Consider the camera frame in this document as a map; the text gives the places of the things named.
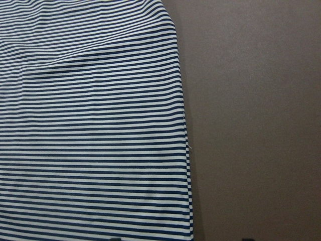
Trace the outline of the navy white striped polo shirt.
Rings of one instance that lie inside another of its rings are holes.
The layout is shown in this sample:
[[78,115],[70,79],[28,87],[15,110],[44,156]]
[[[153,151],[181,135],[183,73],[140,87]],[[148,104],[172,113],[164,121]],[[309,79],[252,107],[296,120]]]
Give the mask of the navy white striped polo shirt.
[[162,1],[1,1],[1,240],[192,240]]

